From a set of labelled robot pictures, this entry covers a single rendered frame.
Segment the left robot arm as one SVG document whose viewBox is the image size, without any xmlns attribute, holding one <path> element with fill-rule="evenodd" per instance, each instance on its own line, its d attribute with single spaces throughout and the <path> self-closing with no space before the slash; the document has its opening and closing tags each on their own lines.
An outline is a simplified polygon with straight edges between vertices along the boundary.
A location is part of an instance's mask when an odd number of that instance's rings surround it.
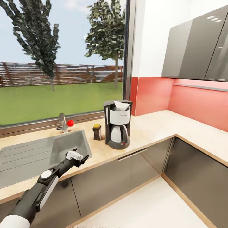
<svg viewBox="0 0 228 228">
<path fill-rule="evenodd" d="M 37 183 L 30 190 L 26 190 L 19 198 L 16 206 L 0 223 L 0 228 L 29 228 L 37 212 L 54 189 L 58 179 L 73 166 L 80 167 L 89 157 L 85 158 L 73 149 L 66 153 L 66 159 L 57 166 L 42 172 Z"/>
</svg>

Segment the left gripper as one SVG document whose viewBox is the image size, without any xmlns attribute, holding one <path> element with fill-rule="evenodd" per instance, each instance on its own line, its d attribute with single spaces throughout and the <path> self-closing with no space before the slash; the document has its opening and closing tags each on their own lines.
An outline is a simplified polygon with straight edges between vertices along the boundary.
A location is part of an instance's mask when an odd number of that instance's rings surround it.
<svg viewBox="0 0 228 228">
<path fill-rule="evenodd" d="M 77 149 L 73 149 L 73 151 L 76 151 L 76 150 Z M 66 166 L 67 171 L 69 169 L 71 169 L 73 166 L 80 167 L 81 164 L 84 164 L 86 162 L 87 158 L 89 157 L 89 155 L 87 155 L 85 158 L 82 158 L 81 160 L 76 160 L 74 158 L 69 160 L 69 159 L 67 159 L 67 154 L 68 153 L 66 153 L 66 159 L 61 162 Z"/>
</svg>

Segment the bottle of coffee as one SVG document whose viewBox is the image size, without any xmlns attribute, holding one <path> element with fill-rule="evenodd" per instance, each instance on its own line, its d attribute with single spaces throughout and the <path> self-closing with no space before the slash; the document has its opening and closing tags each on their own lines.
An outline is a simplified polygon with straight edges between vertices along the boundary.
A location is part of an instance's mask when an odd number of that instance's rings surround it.
<svg viewBox="0 0 228 228">
<path fill-rule="evenodd" d="M 93 127 L 93 131 L 94 131 L 94 140 L 100 141 L 102 138 L 102 134 L 101 134 L 101 125 L 100 124 L 95 124 Z"/>
</svg>

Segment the paper coffee filter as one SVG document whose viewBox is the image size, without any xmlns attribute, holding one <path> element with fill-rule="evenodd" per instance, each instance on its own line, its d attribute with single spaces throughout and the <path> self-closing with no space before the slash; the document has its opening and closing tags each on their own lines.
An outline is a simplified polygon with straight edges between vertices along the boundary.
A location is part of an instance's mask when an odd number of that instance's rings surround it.
<svg viewBox="0 0 228 228">
<path fill-rule="evenodd" d="M 118 111 L 125 111 L 130 104 L 114 101 Z"/>
</svg>

